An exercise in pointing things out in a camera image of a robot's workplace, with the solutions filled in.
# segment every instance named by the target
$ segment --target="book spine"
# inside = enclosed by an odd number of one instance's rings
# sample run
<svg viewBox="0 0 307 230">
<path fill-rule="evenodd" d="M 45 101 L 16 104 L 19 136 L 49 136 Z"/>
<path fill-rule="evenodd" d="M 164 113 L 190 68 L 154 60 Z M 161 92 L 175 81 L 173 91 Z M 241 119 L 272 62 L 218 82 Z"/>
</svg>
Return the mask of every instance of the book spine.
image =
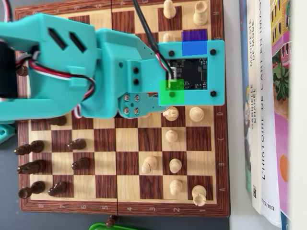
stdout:
<svg viewBox="0 0 307 230">
<path fill-rule="evenodd" d="M 251 194 L 250 185 L 250 150 L 249 150 L 249 109 L 248 109 L 248 30 L 246 0 L 240 0 L 241 63 L 243 92 L 243 127 L 245 155 L 245 188 Z"/>
<path fill-rule="evenodd" d="M 259 33 L 257 12 L 258 0 L 247 0 L 248 17 L 248 84 L 249 84 L 249 116 L 250 116 L 250 162 L 252 205 L 261 214 L 260 162 L 258 143 L 258 104 L 259 93 L 257 80 L 259 73 Z"/>
<path fill-rule="evenodd" d="M 271 6 L 257 0 L 260 39 L 260 148 L 261 148 L 261 210 L 265 218 L 281 228 L 277 181 L 275 118 L 273 104 Z"/>
</svg>

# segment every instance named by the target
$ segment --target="black pawn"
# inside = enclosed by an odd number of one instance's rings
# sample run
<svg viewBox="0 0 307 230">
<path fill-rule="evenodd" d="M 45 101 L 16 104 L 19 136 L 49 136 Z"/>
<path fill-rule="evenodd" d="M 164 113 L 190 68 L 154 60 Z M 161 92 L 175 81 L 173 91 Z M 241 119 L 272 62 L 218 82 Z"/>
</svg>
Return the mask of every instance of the black pawn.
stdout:
<svg viewBox="0 0 307 230">
<path fill-rule="evenodd" d="M 20 189 L 18 192 L 18 196 L 21 199 L 26 199 L 33 193 L 34 194 L 42 193 L 45 190 L 45 188 L 46 188 L 46 185 L 43 181 L 36 181 L 31 185 L 30 188 L 26 187 L 26 188 Z"/>
<path fill-rule="evenodd" d="M 119 216 L 110 216 L 108 219 L 106 219 L 106 227 L 111 228 L 115 224 L 119 222 Z"/>
<path fill-rule="evenodd" d="M 66 116 L 58 116 L 47 119 L 47 123 L 54 126 L 63 126 L 67 123 Z"/>
<path fill-rule="evenodd" d="M 57 182 L 54 186 L 52 186 L 49 191 L 48 194 L 49 196 L 56 196 L 60 193 L 65 193 L 67 190 L 67 184 L 64 181 L 60 181 Z"/>
<path fill-rule="evenodd" d="M 45 144 L 42 140 L 35 140 L 31 144 L 19 146 L 17 149 L 15 149 L 14 153 L 21 156 L 29 154 L 30 152 L 39 153 L 44 150 L 44 147 Z"/>
<path fill-rule="evenodd" d="M 90 167 L 90 159 L 87 157 L 80 158 L 71 165 L 73 170 L 88 169 Z"/>
<path fill-rule="evenodd" d="M 19 166 L 17 172 L 18 174 L 34 174 L 43 172 L 45 168 L 46 164 L 44 160 L 36 160 Z"/>
<path fill-rule="evenodd" d="M 84 139 L 76 139 L 69 143 L 67 146 L 71 150 L 82 150 L 86 147 L 86 142 Z"/>
</svg>

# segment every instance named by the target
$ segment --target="white book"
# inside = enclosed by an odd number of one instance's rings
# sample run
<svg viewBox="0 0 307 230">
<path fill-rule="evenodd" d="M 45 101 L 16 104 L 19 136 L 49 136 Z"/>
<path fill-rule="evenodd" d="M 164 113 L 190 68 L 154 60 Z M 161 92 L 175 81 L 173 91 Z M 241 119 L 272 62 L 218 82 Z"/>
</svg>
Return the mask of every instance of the white book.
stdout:
<svg viewBox="0 0 307 230">
<path fill-rule="evenodd" d="M 251 164 L 251 197 L 252 205 L 261 214 L 261 171 L 259 150 L 259 18 L 258 0 L 247 0 L 248 26 L 248 104 L 249 104 L 249 143 Z"/>
</svg>

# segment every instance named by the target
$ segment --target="black screw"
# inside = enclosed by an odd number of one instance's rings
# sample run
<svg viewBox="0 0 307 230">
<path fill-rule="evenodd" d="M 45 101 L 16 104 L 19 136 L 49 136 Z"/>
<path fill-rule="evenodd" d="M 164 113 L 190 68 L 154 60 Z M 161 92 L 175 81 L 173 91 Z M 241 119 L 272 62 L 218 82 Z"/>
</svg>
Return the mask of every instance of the black screw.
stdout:
<svg viewBox="0 0 307 230">
<path fill-rule="evenodd" d="M 134 84 L 134 85 L 138 85 L 138 84 L 139 84 L 139 80 L 138 80 L 138 79 L 136 79 L 136 78 L 135 78 L 135 79 L 133 79 L 133 84 Z"/>
<path fill-rule="evenodd" d="M 168 55 L 169 55 L 170 57 L 172 57 L 173 55 L 175 55 L 175 52 L 174 52 L 173 50 L 170 50 L 170 51 L 168 52 Z"/>
<path fill-rule="evenodd" d="M 210 50 L 210 54 L 211 55 L 215 55 L 216 54 L 216 50 L 215 49 Z"/>
<path fill-rule="evenodd" d="M 211 97 L 215 97 L 215 96 L 216 96 L 216 91 L 214 91 L 214 90 L 211 91 L 211 92 L 210 92 L 210 96 L 211 96 Z"/>
<path fill-rule="evenodd" d="M 134 68 L 133 68 L 133 72 L 134 72 L 134 73 L 138 73 L 138 72 L 139 72 L 139 68 L 134 67 Z"/>
</svg>

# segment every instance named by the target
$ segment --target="black circuit board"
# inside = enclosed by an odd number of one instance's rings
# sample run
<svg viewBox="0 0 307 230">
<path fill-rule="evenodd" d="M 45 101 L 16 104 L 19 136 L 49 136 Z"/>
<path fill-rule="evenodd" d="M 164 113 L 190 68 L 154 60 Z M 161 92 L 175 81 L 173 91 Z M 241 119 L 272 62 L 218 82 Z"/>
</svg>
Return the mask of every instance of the black circuit board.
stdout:
<svg viewBox="0 0 307 230">
<path fill-rule="evenodd" d="M 206 90 L 208 80 L 208 59 L 177 59 L 168 60 L 174 73 L 174 79 L 183 80 L 184 90 Z"/>
</svg>

